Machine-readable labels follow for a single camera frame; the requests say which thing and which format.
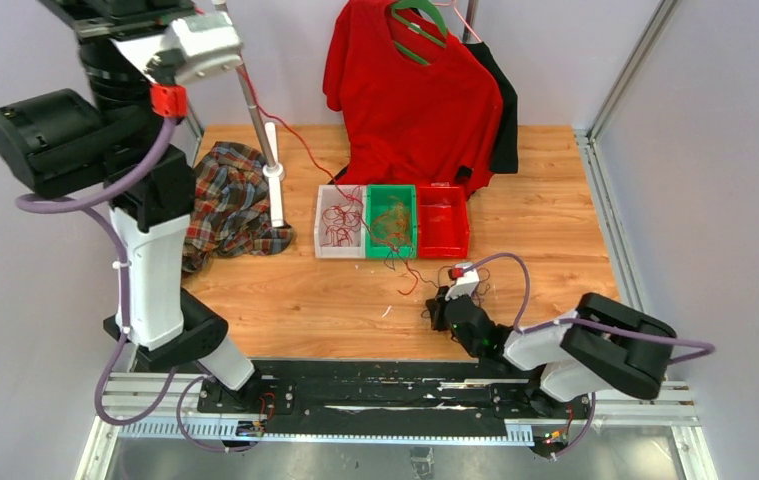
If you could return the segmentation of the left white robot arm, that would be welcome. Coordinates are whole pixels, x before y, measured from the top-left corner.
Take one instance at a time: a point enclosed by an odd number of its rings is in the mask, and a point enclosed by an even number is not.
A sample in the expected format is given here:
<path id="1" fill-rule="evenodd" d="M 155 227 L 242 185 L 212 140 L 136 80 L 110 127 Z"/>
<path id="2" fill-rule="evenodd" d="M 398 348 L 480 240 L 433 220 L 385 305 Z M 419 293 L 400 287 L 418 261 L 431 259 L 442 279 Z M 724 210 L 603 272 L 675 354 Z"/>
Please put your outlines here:
<path id="1" fill-rule="evenodd" d="M 238 413 L 261 386 L 225 320 L 181 285 L 195 175 L 172 143 L 189 83 L 238 69 L 242 42 L 223 10 L 190 1 L 50 1 L 78 42 L 91 91 L 61 89 L 0 107 L 0 157 L 36 214 L 90 213 L 107 204 L 118 247 L 120 300 L 106 330 L 159 369 L 198 362 Z"/>

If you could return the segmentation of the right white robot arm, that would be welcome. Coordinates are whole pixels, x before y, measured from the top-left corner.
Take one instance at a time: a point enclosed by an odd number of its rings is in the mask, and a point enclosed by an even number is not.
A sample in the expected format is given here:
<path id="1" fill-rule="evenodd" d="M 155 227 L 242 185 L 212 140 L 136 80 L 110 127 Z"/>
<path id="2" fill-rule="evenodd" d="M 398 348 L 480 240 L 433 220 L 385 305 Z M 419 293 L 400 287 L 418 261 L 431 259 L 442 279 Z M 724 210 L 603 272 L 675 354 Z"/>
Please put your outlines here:
<path id="1" fill-rule="evenodd" d="M 470 296 L 448 299 L 447 293 L 441 288 L 425 303 L 432 329 L 449 332 L 473 358 L 537 373 L 526 400 L 539 416 L 600 390 L 639 400 L 659 394 L 677 333 L 654 317 L 586 293 L 575 309 L 518 331 L 492 321 Z"/>

